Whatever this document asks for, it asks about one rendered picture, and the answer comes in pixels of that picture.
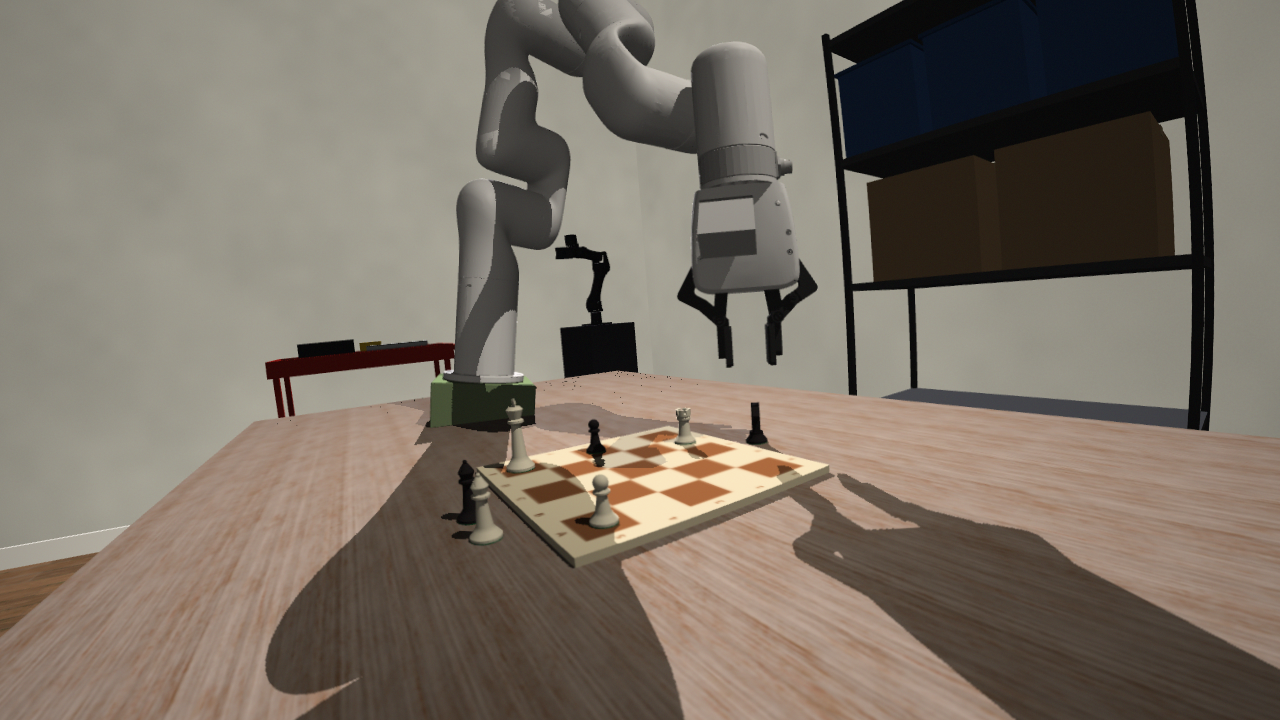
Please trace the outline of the white bishop chess piece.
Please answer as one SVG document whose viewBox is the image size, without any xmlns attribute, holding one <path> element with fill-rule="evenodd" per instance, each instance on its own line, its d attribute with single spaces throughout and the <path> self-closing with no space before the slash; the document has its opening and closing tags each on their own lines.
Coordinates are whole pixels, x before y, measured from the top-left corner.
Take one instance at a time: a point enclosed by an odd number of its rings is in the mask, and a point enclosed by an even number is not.
<svg viewBox="0 0 1280 720">
<path fill-rule="evenodd" d="M 488 492 L 486 480 L 476 473 L 470 489 L 474 495 L 471 498 L 476 501 L 476 527 L 471 536 L 468 536 L 472 544 L 493 544 L 503 538 L 503 530 L 493 523 L 492 512 L 486 498 L 490 497 Z"/>
</svg>

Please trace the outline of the wooden chessboard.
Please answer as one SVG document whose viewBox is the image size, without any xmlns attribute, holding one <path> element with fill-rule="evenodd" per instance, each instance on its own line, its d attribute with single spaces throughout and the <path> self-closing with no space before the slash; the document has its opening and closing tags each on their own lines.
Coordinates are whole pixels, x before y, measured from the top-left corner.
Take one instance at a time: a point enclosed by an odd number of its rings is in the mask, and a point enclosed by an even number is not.
<svg viewBox="0 0 1280 720">
<path fill-rule="evenodd" d="M 632 550 L 778 495 L 829 473 L 829 465 L 703 436 L 675 445 L 678 428 L 660 427 L 529 456 L 531 471 L 506 462 L 477 473 L 573 568 Z M 616 527 L 596 529 L 593 478 L 608 478 Z"/>
</svg>

